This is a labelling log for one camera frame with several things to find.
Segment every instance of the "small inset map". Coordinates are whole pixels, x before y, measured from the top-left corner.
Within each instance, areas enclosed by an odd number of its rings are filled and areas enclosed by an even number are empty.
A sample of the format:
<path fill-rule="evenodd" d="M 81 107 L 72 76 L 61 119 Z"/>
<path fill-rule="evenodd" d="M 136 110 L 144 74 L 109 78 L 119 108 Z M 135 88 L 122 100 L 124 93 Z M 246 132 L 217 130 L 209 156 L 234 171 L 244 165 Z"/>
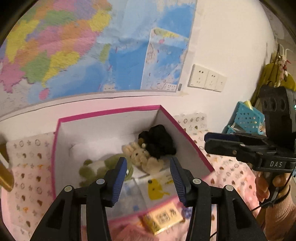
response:
<path fill-rule="evenodd" d="M 141 90 L 176 91 L 188 41 L 165 29 L 151 30 Z"/>

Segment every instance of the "blue plastic basket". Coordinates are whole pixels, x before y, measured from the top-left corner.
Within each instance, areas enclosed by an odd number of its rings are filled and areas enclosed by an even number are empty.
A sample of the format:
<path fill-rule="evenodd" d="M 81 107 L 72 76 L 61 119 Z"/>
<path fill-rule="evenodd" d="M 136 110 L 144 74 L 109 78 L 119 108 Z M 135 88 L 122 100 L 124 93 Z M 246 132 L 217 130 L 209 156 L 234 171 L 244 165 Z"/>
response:
<path fill-rule="evenodd" d="M 243 102 L 238 102 L 238 110 L 234 120 L 234 123 L 242 128 L 246 133 L 250 134 L 264 134 L 263 131 L 260 131 L 259 126 L 264 122 L 264 115 L 253 108 L 249 109 Z M 227 133 L 233 133 L 235 130 L 228 126 Z"/>

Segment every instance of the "green plush toy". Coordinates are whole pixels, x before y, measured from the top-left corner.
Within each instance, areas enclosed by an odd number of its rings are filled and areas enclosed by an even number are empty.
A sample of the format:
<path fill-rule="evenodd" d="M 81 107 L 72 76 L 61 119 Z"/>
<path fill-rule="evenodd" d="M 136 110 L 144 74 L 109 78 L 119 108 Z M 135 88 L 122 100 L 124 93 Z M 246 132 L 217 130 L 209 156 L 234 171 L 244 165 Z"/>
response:
<path fill-rule="evenodd" d="M 133 175 L 133 165 L 131 162 L 131 158 L 124 154 L 116 154 L 109 158 L 107 158 L 104 161 L 92 161 L 92 160 L 86 160 L 83 163 L 83 166 L 79 169 L 79 175 L 83 178 L 85 178 L 85 181 L 82 181 L 79 183 L 81 187 L 87 187 L 91 183 L 93 183 L 95 180 L 104 178 L 106 172 L 108 170 L 114 169 L 119 158 L 125 157 L 128 163 L 128 168 L 126 171 L 126 177 L 124 180 L 131 179 Z"/>

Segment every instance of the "barcode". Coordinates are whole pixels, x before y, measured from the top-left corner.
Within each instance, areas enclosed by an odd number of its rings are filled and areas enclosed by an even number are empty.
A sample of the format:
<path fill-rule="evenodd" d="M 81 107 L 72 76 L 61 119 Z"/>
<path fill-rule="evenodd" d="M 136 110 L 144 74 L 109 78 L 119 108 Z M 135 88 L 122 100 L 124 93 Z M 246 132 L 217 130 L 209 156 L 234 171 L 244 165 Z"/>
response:
<path fill-rule="evenodd" d="M 182 84 L 179 84 L 178 91 L 181 91 Z"/>

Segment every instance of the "yellow box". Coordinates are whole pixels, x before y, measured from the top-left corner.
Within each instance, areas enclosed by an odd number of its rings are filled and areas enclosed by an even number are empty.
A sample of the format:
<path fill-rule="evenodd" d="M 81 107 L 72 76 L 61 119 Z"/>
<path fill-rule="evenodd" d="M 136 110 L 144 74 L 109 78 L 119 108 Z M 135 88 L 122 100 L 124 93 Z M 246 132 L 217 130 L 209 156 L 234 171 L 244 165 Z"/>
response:
<path fill-rule="evenodd" d="M 183 221 L 183 217 L 172 202 L 143 217 L 143 222 L 154 235 L 181 221 Z"/>

